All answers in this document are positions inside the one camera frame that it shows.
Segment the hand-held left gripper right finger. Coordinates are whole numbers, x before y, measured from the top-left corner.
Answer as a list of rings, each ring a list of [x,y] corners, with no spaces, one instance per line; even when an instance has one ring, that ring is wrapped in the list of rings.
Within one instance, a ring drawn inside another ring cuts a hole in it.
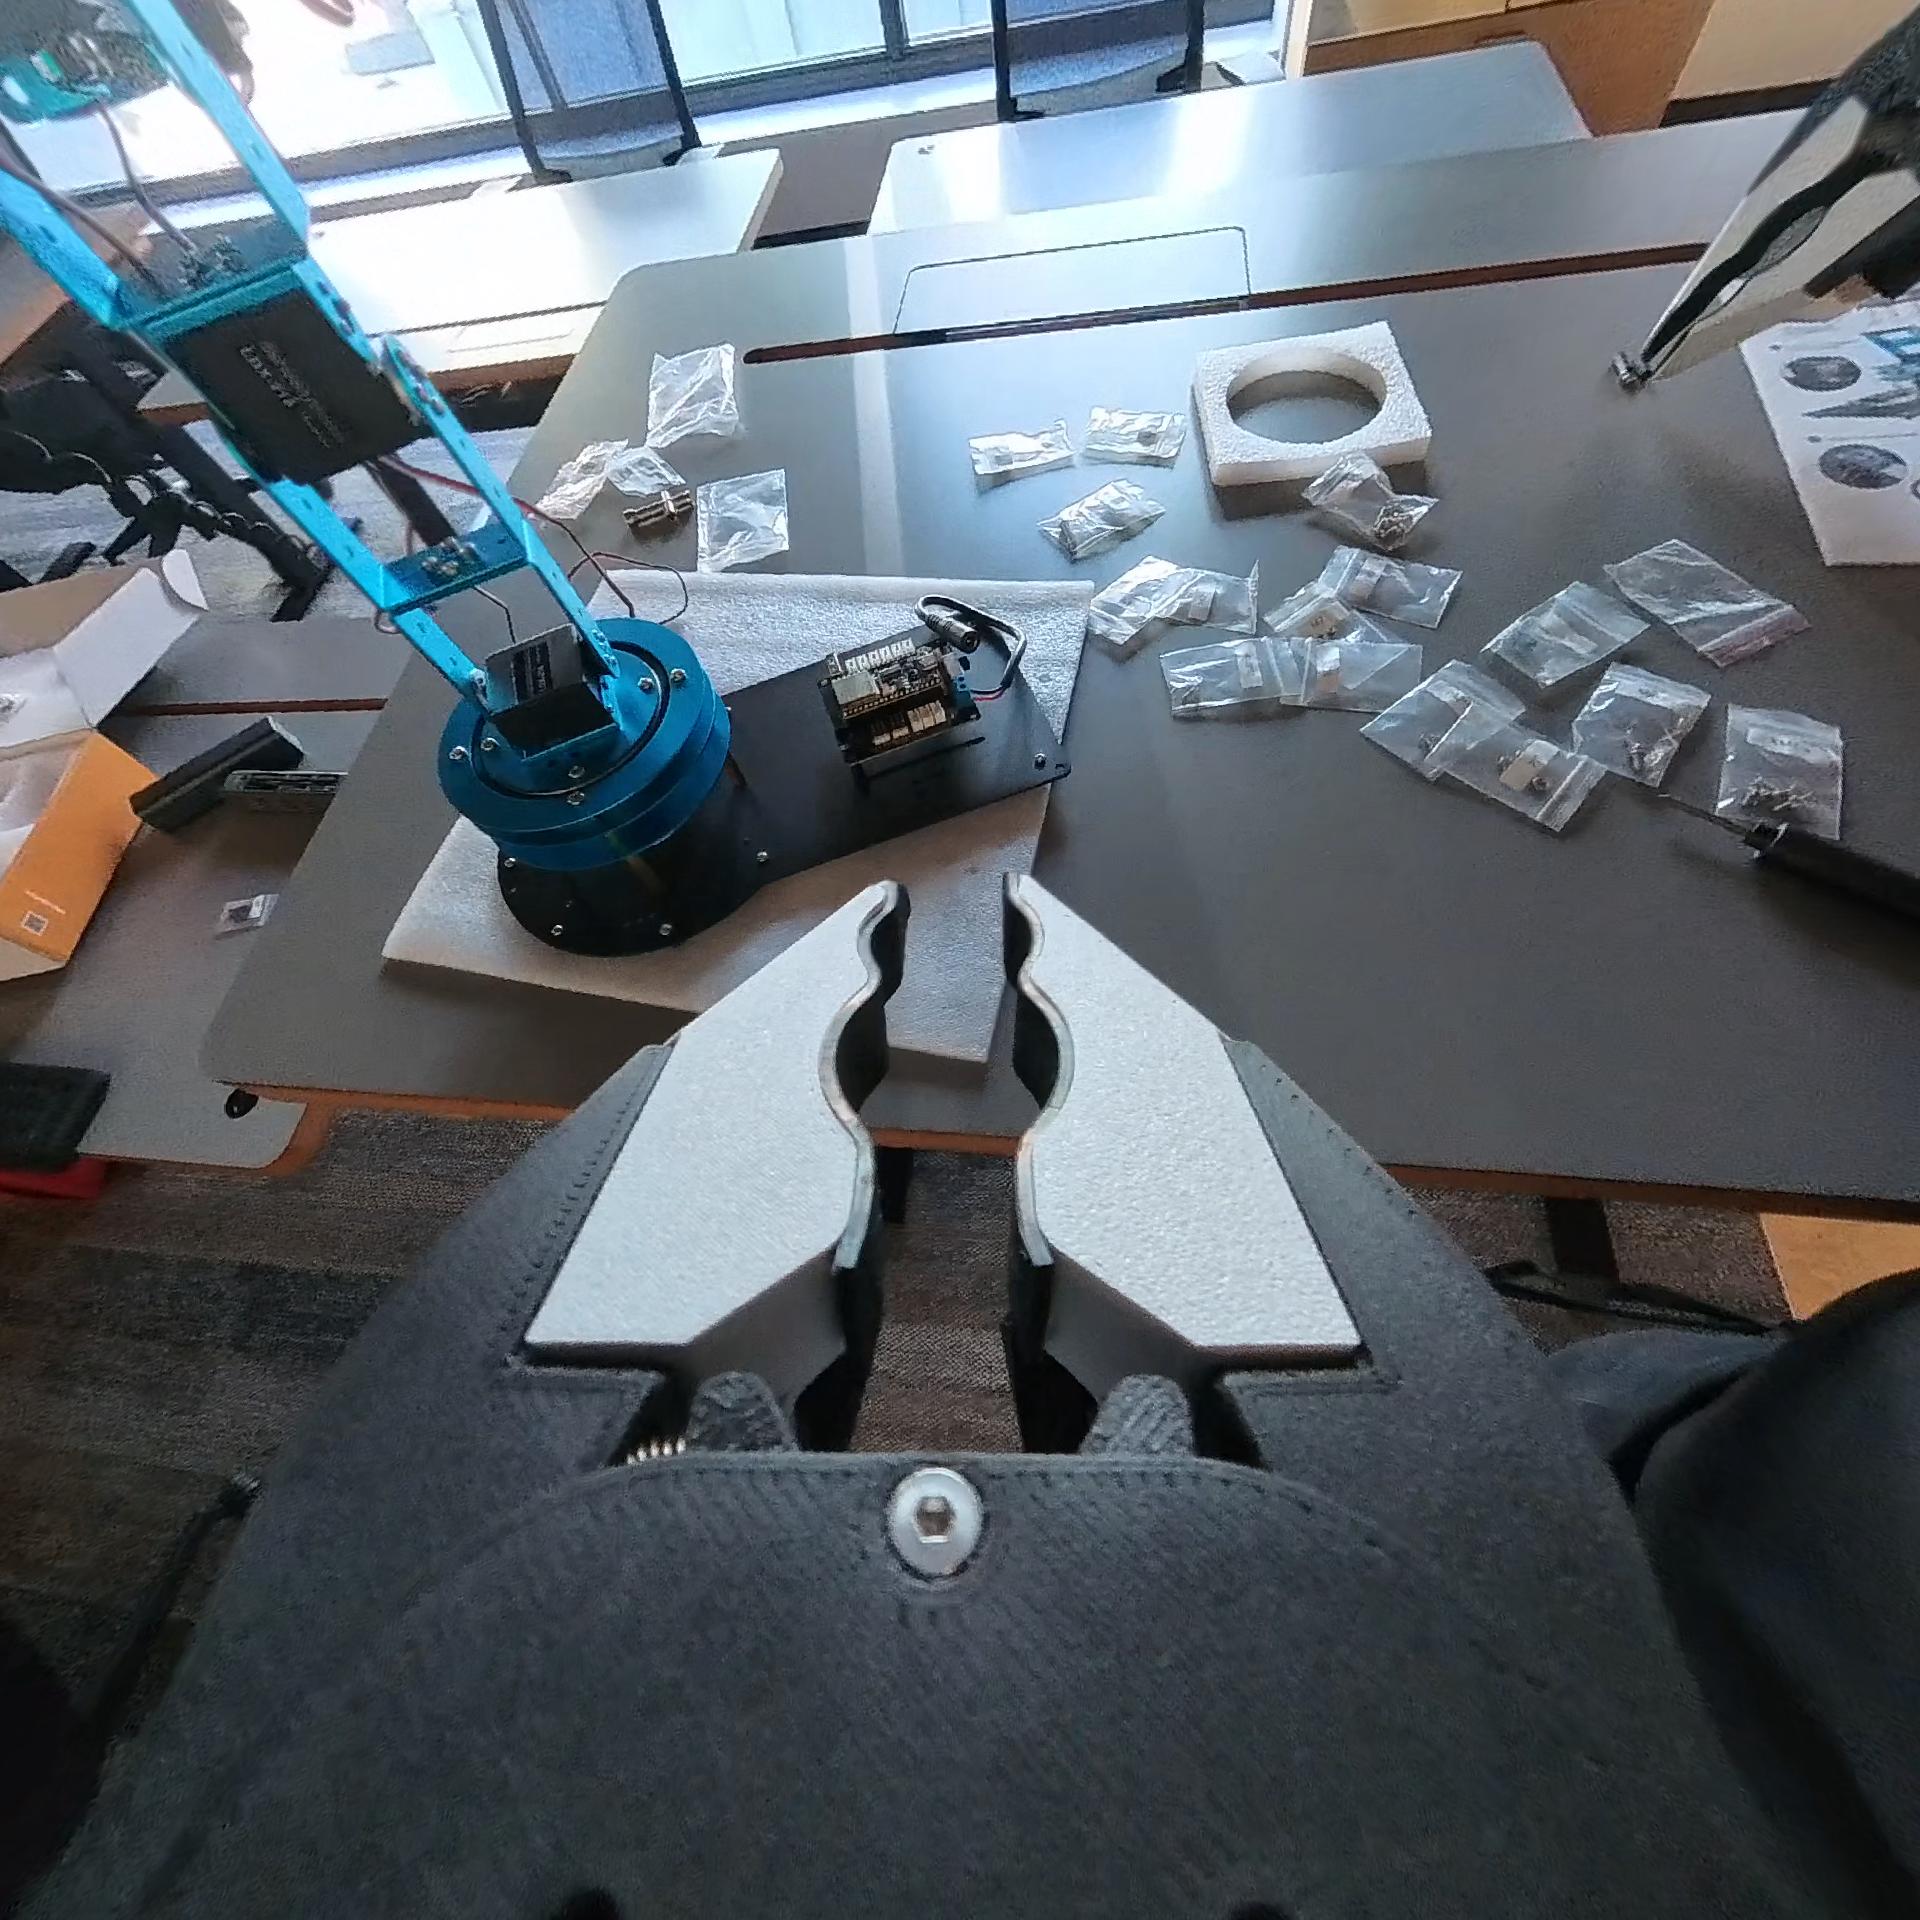
[[[1022,1444],[1075,1451],[1131,1377],[1192,1409],[1222,1377],[1365,1356],[1229,1038],[1030,875],[1001,885],[1014,1151],[1001,1343]]]

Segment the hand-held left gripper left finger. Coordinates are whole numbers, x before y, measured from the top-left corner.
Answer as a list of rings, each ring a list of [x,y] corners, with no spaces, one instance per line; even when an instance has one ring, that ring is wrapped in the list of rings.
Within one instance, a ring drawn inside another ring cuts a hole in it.
[[[758,1378],[807,1449],[847,1449],[880,1330],[880,1172],[858,1107],[910,897],[877,881],[685,1025],[522,1347],[685,1393]]]

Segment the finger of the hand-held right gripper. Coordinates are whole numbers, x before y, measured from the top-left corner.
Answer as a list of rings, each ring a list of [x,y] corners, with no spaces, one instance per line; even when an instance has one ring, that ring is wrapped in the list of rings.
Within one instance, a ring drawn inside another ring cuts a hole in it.
[[[1855,182],[1855,133],[1862,122],[1861,107],[1847,107],[1813,131],[1805,116],[1750,182],[1685,283],[1702,277],[1710,285],[1758,279],[1768,292],[1790,283],[1807,287],[1842,239],[1838,227],[1831,239],[1822,231],[1833,223],[1835,206]]]
[[[1826,294],[1813,294],[1795,283],[1768,292],[1758,279],[1710,285],[1702,277],[1690,277],[1645,337],[1642,380],[1675,378],[1777,325],[1835,321],[1862,303],[1883,302],[1886,294],[1861,277]]]

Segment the black screwdriver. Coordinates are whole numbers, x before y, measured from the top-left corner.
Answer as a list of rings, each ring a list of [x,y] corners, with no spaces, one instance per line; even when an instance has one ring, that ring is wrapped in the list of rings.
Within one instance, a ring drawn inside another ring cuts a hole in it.
[[[1654,801],[1669,811],[1729,833],[1762,868],[1871,905],[1904,924],[1917,924],[1917,875],[1911,870],[1845,849],[1793,822],[1737,822],[1672,796],[1657,796]]]

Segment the dark grey desk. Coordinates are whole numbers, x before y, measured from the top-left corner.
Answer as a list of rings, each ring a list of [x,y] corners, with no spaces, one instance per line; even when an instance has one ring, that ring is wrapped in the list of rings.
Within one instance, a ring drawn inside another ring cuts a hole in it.
[[[1070,579],[1038,516],[1075,492],[974,490],[969,403],[1154,398],[1200,351],[1384,321],[1431,415],[1435,555],[1463,573],[1435,653],[1605,562],[1682,537],[1810,631],[1717,700],[1845,737],[1847,843],[1915,867],[1915,571],[1826,569],[1744,365],[1625,396],[1682,270],[1531,277],[1351,303],[1013,334],[757,348],[752,467],[782,467],[790,559]],[[386,964],[446,828],[448,694],[405,667],[203,1043],[205,1073],[341,1102],[570,1109],[664,1015]],[[1542,1189],[1915,1207],[1915,927],[1754,873],[1737,842],[1608,782],[1560,835],[1425,785],[1338,714],[1179,723],[1150,661],[1095,655],[1040,883],[1259,1045],[1377,1162]]]

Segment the pale grey desk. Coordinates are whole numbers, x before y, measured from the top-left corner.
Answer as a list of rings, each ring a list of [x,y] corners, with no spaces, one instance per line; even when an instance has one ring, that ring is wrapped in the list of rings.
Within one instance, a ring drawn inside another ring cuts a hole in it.
[[[362,618],[215,614],[135,683],[102,732],[166,775],[270,716],[302,743],[309,773],[343,775],[399,670],[399,639]],[[109,1074],[83,1154],[283,1172],[314,1151],[321,1123],[294,1102],[238,1099],[203,1070],[200,1046],[255,938],[222,926],[226,905],[283,893],[318,828],[318,811],[222,805],[175,835],[142,833],[74,957],[3,986],[3,1059]]]

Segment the light grey desk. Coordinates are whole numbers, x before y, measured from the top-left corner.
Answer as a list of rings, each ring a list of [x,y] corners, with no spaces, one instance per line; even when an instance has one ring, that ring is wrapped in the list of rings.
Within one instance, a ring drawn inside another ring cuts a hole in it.
[[[899,139],[869,233],[993,223],[1589,138],[1535,42]]]

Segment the grey desk with wood edge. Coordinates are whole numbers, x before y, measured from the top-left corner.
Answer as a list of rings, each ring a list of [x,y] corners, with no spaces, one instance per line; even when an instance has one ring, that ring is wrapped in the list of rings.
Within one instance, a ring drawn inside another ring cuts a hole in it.
[[[687,158],[577,182],[320,218],[311,249],[362,331],[398,340],[448,393],[558,378],[637,267],[725,255],[758,235],[778,151]]]

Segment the printed instruction sheet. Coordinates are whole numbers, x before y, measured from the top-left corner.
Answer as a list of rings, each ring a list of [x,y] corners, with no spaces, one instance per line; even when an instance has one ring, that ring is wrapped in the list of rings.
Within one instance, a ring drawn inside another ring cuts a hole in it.
[[[1917,562],[1917,300],[1784,322],[1741,348],[1818,558]]]

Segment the pile of clear parts bags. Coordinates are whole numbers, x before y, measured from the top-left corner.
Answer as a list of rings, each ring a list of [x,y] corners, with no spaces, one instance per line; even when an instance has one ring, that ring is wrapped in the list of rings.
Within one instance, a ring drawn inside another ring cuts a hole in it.
[[[1192,634],[1159,661],[1171,718],[1360,714],[1360,733],[1421,779],[1450,779],[1550,833],[1607,778],[1662,788],[1711,708],[1706,687],[1631,661],[1638,643],[1666,636],[1733,667],[1807,631],[1784,598],[1666,539],[1607,564],[1605,586],[1552,591],[1474,655],[1425,662],[1421,636],[1445,627],[1461,573],[1400,554],[1435,501],[1347,451],[1319,460],[1303,502],[1343,542],[1266,614],[1255,569],[1143,558],[1091,595],[1088,636],[1131,655]]]

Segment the white foam block with hole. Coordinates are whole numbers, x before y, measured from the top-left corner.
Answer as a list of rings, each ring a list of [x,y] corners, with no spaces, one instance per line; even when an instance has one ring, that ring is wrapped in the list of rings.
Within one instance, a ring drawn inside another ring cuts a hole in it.
[[[1336,439],[1270,439],[1239,421],[1237,403],[1278,378],[1335,378],[1376,406]],[[1383,321],[1202,351],[1191,403],[1215,492],[1305,484],[1352,454],[1383,468],[1417,467],[1432,441],[1400,343]]]

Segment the controller circuit board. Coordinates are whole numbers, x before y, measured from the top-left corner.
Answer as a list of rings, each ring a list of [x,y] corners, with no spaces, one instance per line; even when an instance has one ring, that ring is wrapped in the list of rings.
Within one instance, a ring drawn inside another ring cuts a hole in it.
[[[939,753],[977,723],[998,687],[975,687],[970,662],[974,646],[926,627],[827,653],[818,693],[856,785]]]

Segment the white foam sheet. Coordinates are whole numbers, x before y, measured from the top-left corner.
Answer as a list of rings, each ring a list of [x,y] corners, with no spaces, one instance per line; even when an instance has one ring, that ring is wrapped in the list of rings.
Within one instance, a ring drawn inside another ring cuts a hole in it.
[[[1059,730],[1088,634],[1091,582],[974,582],[830,573],[696,573],[679,627],[729,697],[838,639],[885,639],[927,591],[1005,618],[1026,639],[1023,678]],[[887,1004],[894,1049],[985,1066],[998,1019],[1001,878],[1035,862],[1040,790],[974,810],[873,850],[763,887],[729,918],[646,955],[579,955],[521,927],[499,901],[495,850],[457,821],[424,867],[381,947],[389,963],[491,975],[553,991],[635,1002],[699,1015],[799,934],[877,881],[907,891],[903,981]]]

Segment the black rectangular case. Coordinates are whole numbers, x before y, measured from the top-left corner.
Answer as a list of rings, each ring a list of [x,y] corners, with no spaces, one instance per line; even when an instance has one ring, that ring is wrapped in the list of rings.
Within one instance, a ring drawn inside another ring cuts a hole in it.
[[[261,716],[184,758],[166,775],[139,786],[127,805],[154,833],[178,833],[222,805],[223,785],[245,773],[289,773],[303,763],[303,746],[278,721]]]

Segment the black office chair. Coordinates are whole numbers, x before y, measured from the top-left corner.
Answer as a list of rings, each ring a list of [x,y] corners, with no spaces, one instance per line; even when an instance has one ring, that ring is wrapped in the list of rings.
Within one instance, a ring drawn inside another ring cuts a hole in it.
[[[534,182],[701,148],[661,2],[479,2],[478,14]]]
[[[1001,124],[1197,92],[1209,28],[1283,17],[1272,2],[989,2]]]

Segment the orange cardboard box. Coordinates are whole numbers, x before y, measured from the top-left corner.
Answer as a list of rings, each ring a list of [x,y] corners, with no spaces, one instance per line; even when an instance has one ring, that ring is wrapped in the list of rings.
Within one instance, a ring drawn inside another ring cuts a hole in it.
[[[101,732],[2,758],[2,981],[64,969],[139,833],[152,773]]]

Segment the person's dark trousers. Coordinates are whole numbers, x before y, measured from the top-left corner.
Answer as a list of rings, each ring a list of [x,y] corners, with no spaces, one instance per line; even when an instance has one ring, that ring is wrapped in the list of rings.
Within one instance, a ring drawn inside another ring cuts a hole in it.
[[[1917,1277],[1768,1335],[1546,1365],[1633,1513],[1718,1740],[1826,1913],[1917,1915]]]

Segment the white cardboard box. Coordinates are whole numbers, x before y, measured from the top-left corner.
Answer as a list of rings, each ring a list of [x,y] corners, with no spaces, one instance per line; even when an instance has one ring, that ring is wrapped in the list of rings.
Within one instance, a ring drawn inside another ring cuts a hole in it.
[[[96,730],[205,611],[183,550],[3,591],[3,749]]]

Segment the large window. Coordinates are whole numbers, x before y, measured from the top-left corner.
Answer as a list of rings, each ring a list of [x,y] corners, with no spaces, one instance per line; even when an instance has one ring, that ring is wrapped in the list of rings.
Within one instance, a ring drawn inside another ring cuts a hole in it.
[[[991,67],[989,4],[661,2],[691,118]],[[271,145],[313,158],[505,129],[472,2],[222,4]]]

